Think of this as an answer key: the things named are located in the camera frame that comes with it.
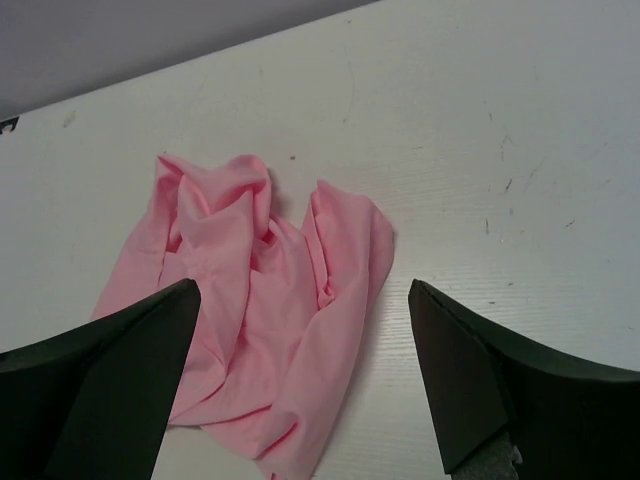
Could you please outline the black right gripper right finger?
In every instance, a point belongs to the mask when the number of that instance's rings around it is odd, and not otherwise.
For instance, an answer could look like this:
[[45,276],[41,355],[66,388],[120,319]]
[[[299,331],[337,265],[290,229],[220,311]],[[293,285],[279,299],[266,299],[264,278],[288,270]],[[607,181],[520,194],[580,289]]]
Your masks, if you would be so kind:
[[639,375],[503,327],[414,280],[411,326],[454,479],[635,479]]

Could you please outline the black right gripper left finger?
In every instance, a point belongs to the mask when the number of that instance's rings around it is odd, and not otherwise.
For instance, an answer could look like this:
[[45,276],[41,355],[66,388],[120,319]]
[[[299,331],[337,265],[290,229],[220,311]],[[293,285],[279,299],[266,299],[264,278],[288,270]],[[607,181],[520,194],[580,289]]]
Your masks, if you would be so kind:
[[200,301],[183,279],[2,353],[2,478],[151,478]]

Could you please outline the pink t shirt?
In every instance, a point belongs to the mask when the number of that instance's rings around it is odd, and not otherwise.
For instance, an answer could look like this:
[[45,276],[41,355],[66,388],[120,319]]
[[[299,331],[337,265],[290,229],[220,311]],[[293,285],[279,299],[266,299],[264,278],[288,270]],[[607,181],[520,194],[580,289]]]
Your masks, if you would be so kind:
[[193,279],[201,305],[170,424],[201,428],[269,479],[308,479],[391,269],[394,233],[372,200],[327,182],[300,226],[274,198],[256,156],[213,170],[160,156],[147,210],[93,315]]

